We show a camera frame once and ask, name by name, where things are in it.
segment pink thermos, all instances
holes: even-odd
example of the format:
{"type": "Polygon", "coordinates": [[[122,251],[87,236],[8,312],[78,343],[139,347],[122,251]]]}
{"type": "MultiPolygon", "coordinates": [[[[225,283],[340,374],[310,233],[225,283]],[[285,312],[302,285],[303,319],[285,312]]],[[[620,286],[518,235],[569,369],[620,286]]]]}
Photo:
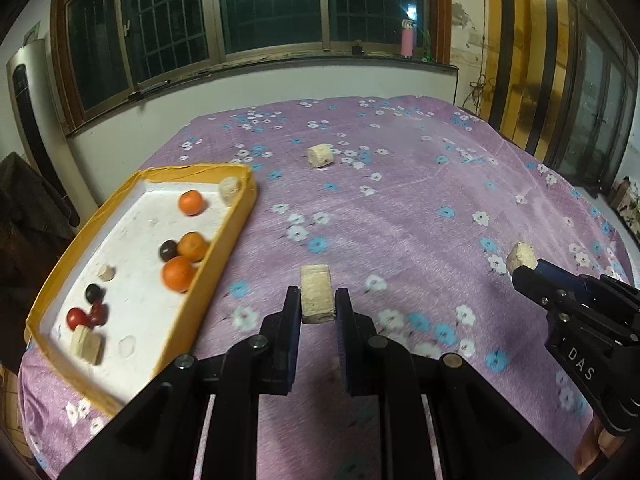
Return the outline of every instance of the pink thermos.
{"type": "Polygon", "coordinates": [[[402,45],[400,55],[402,57],[414,56],[414,20],[402,20],[402,45]]]}

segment screw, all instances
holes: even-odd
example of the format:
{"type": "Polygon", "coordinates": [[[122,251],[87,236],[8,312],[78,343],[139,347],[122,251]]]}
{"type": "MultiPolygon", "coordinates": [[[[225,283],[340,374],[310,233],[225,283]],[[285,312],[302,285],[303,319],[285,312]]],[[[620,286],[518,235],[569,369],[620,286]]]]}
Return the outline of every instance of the screw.
{"type": "Polygon", "coordinates": [[[458,354],[445,354],[442,362],[449,368],[460,368],[462,366],[462,357],[458,354]]]}
{"type": "Polygon", "coordinates": [[[194,362],[196,362],[195,357],[193,357],[190,354],[182,354],[182,355],[178,355],[178,357],[175,358],[174,364],[176,368],[180,368],[180,370],[185,370],[186,368],[191,368],[194,362]]]}
{"type": "Polygon", "coordinates": [[[265,346],[267,346],[268,342],[269,340],[262,334],[252,335],[249,338],[249,346],[255,349],[264,348],[265,346]]]}
{"type": "Polygon", "coordinates": [[[372,348],[384,348],[386,346],[386,337],[381,335],[372,335],[367,341],[372,348]]]}

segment table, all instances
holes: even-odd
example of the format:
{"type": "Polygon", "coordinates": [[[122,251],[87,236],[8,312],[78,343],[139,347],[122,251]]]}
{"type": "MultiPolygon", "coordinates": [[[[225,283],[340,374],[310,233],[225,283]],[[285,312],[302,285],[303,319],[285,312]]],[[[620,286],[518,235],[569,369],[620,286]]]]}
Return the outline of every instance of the table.
{"type": "MultiPolygon", "coordinates": [[[[572,272],[631,273],[619,234],[558,174],[464,110],[413,96],[195,118],[143,167],[195,162],[249,164],[259,186],[197,357],[255,333],[300,266],[326,263],[381,333],[421,355],[459,352],[572,459],[590,407],[546,352],[545,313],[513,290],[504,261],[522,240],[572,272]],[[305,152],[322,142],[335,162],[316,170],[305,152]]],[[[260,480],[379,477],[376,401],[344,393],[337,355],[331,323],[302,326],[292,392],[260,400],[260,480]]],[[[53,477],[108,421],[37,349],[22,361],[19,398],[53,477]]]]}

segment floral tablecloth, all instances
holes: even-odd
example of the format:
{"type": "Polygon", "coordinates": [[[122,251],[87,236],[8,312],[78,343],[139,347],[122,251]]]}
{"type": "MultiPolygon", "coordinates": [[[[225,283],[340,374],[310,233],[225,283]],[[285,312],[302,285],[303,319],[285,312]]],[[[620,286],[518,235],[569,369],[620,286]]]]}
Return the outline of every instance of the floral tablecloth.
{"type": "MultiPolygon", "coordinates": [[[[258,202],[194,348],[225,351],[282,307],[300,266],[329,264],[354,309],[412,352],[457,351],[571,459],[590,420],[546,352],[545,312],[513,290],[505,258],[519,240],[575,273],[628,281],[620,236],[564,179],[478,118],[405,96],[263,105],[194,119],[143,167],[248,164],[258,202]],[[312,168],[328,143],[335,162],[312,168]]],[[[258,477],[379,477],[377,409],[340,383],[332,323],[303,325],[287,397],[262,397],[258,477]]],[[[107,418],[37,349],[20,372],[24,427],[52,476],[107,418]]]]}

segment small orange fruit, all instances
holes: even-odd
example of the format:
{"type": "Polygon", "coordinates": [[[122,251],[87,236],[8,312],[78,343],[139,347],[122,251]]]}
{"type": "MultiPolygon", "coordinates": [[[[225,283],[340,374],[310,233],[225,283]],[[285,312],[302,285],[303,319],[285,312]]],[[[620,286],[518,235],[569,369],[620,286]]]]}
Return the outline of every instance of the small orange fruit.
{"type": "Polygon", "coordinates": [[[172,258],[162,267],[162,281],[171,290],[175,292],[185,292],[196,269],[191,266],[190,261],[184,256],[176,256],[172,258]]]}
{"type": "Polygon", "coordinates": [[[191,262],[199,262],[203,259],[208,248],[207,241],[195,231],[185,234],[178,242],[178,254],[191,262]]]}
{"type": "Polygon", "coordinates": [[[204,209],[204,199],[195,189],[191,189],[180,195],[178,207],[187,216],[196,216],[204,209]]]}

